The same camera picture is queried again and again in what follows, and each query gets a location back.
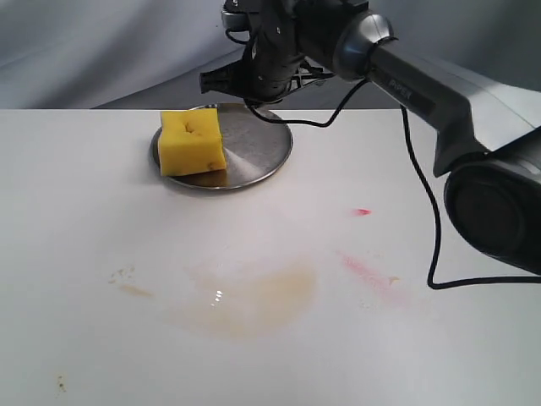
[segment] round metal plate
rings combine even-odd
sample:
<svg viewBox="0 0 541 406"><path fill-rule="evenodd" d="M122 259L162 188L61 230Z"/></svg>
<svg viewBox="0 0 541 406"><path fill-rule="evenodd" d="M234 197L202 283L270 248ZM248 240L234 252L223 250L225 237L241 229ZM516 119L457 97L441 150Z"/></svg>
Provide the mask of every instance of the round metal plate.
<svg viewBox="0 0 541 406"><path fill-rule="evenodd" d="M288 159L293 148L291 131L285 124L265 123L243 104L215 104L198 108L217 108L227 169L188 176L168 177L173 182L196 189L230 190L256 184L274 174ZM279 118L272 112L266 117ZM150 153L158 168L158 129Z"/></svg>

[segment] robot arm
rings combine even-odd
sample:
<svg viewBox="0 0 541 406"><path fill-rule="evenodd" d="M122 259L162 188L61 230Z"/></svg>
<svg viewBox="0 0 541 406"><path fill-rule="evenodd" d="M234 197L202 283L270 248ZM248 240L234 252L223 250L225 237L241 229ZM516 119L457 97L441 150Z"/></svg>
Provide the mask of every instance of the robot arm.
<svg viewBox="0 0 541 406"><path fill-rule="evenodd" d="M541 274L540 93L414 55L365 0L227 0L222 20L250 39L240 61L201 75L203 92L278 102L306 58L372 81L436 129L434 175L450 172L445 207L462 237Z"/></svg>

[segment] white table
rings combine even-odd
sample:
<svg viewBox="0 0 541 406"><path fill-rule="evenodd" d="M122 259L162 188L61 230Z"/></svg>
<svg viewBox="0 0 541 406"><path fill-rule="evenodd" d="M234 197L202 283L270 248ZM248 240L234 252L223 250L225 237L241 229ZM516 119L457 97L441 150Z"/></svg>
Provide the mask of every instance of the white table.
<svg viewBox="0 0 541 406"><path fill-rule="evenodd" d="M157 177L158 125L0 112L1 405L539 405L541 290L426 287L398 111L293 126L279 173L229 194ZM434 131L412 132L430 171ZM521 273L444 219L437 280Z"/></svg>

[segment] black cable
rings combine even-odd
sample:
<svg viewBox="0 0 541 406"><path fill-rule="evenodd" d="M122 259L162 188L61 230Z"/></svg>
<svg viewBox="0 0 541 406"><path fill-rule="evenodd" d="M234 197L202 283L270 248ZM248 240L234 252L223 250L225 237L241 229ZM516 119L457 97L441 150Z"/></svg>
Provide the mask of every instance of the black cable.
<svg viewBox="0 0 541 406"><path fill-rule="evenodd" d="M325 129L329 127L331 124L334 123L336 118L338 117L338 114L343 110L343 108L347 105L347 102L349 102L349 99L352 98L352 96L364 85L366 85L368 81L366 79L361 80L358 82L340 101L340 104L336 108L336 110L332 113L331 117L325 122L325 123L318 123L316 121L310 121L310 120L281 120L278 118L267 118L265 116L262 116L259 114L259 112L250 105L247 105L247 108L249 109L252 114L257 117L259 120L263 120L266 123L271 124L305 124L305 125L311 125L313 127L320 127L321 129Z"/></svg>
<svg viewBox="0 0 541 406"><path fill-rule="evenodd" d="M232 32L236 32L236 31L233 31L231 29L227 29L226 30L226 37L229 41L233 41L235 42L236 44L239 44L239 45L246 45L248 44L248 41L243 41L243 40L239 40L237 38L235 38L234 36L231 35Z"/></svg>
<svg viewBox="0 0 541 406"><path fill-rule="evenodd" d="M415 151L412 145L412 136L409 128L409 120L407 118L407 110L404 106L400 106L402 110L402 120L404 123L404 134L406 137L406 148L409 159L412 162L413 169L417 174L421 184L423 184L424 190L432 205L432 211L434 212L434 252L432 254L432 261L430 262L429 275L427 277L427 284L434 290L443 290L449 288L458 288L461 286L472 285L490 285L495 283L541 283L541 277L472 277L469 279L460 279L458 281L436 283L434 282L434 274L436 267L438 266L438 259L440 258L441 248L441 216L440 208L438 207L438 201L434 196L434 192L430 188L429 182L424 176L423 170L419 166L417 158L415 157Z"/></svg>

